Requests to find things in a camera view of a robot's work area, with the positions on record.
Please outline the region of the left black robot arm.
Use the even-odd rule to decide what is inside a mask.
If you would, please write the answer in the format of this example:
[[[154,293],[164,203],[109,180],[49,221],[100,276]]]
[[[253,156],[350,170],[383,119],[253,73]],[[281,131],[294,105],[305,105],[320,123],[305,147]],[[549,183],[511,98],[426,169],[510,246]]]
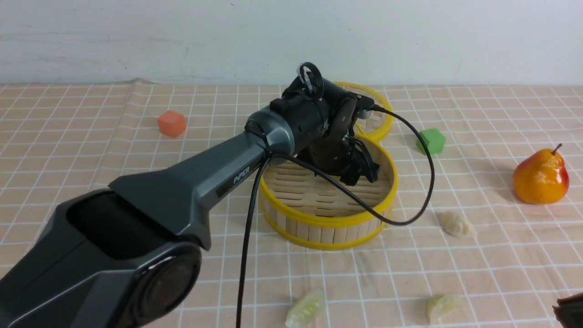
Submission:
[[[141,328],[190,293],[211,247],[210,210],[268,160],[300,155],[354,185],[376,164],[352,150],[373,99],[294,81],[244,132],[163,170],[119,176],[56,207],[1,279],[3,328]]]

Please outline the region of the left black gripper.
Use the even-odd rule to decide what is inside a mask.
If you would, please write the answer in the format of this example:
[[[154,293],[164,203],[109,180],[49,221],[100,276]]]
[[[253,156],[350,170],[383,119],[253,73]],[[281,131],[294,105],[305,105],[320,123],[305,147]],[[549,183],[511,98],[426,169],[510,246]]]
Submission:
[[[312,164],[345,185],[356,185],[361,177],[370,183],[378,180],[379,164],[353,131],[356,101],[361,99],[373,101],[344,98],[331,105],[327,131],[309,146]]]

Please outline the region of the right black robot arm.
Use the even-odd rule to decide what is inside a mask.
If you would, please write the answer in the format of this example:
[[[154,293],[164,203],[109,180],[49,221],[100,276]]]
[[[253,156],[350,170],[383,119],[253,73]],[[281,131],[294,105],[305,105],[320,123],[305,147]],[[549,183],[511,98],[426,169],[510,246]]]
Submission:
[[[583,328],[583,293],[558,299],[552,309],[563,328]]]

